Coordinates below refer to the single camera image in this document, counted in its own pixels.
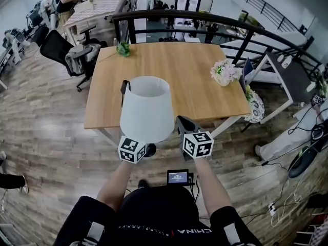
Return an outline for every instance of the wooden floor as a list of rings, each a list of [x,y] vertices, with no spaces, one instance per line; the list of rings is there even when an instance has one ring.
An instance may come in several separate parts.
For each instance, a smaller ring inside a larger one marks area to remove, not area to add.
[[[75,85],[81,78],[69,77],[64,66],[40,56],[36,44],[1,79],[9,89],[0,92],[0,140],[4,141],[0,150],[8,154],[7,172],[24,174],[30,187],[29,194],[9,191],[2,217],[14,224],[29,242],[51,245],[78,198],[95,197],[117,168],[117,150],[83,128],[90,82],[83,86],[82,92],[77,92]],[[254,84],[253,88],[264,98],[266,114],[286,101],[279,86]],[[267,124],[252,125],[244,133],[240,130],[246,123],[239,121],[216,138],[210,163],[241,216],[264,212],[279,197],[286,171],[279,165],[256,167],[253,145],[272,140],[295,123],[291,116],[297,110],[297,106],[290,107]],[[222,121],[201,124],[212,130]],[[135,189],[142,178],[154,186],[164,185],[169,169],[188,168],[195,172],[192,161],[184,162],[179,143],[174,131],[158,145],[155,156],[137,165],[128,188]],[[297,193],[304,200],[311,192],[327,190],[327,185],[323,187],[327,183],[327,151],[316,158],[299,184]],[[295,153],[277,161],[288,166]],[[276,206],[283,204],[299,179],[287,182]],[[201,195],[197,205],[201,217],[207,218]],[[286,207],[286,218],[275,228],[271,227],[269,214],[260,215],[248,227],[264,245],[273,245],[275,241],[289,245],[312,212],[304,206],[303,202]],[[243,220],[247,223],[253,217]]]

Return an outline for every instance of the black shirt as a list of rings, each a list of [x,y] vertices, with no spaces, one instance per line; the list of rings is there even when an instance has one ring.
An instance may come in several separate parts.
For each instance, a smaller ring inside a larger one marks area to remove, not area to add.
[[[124,198],[117,213],[90,197],[81,197],[61,228],[54,246],[83,241],[93,222],[104,226],[98,246],[137,245],[233,245],[262,244],[248,230],[233,207],[211,216],[211,228],[199,221],[198,208],[184,187],[138,189]]]
[[[68,12],[74,6],[74,3],[73,2],[68,2],[68,3],[63,4],[60,0],[56,0],[57,3],[58,3],[58,1],[59,1],[59,4],[58,4],[57,9],[56,9],[56,11],[58,13]]]

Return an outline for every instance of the white lampshade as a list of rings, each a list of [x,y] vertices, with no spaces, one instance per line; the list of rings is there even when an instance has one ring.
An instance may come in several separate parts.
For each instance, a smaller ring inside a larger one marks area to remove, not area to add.
[[[142,143],[165,140],[174,130],[170,85],[154,76],[130,81],[124,96],[120,126],[126,137]]]

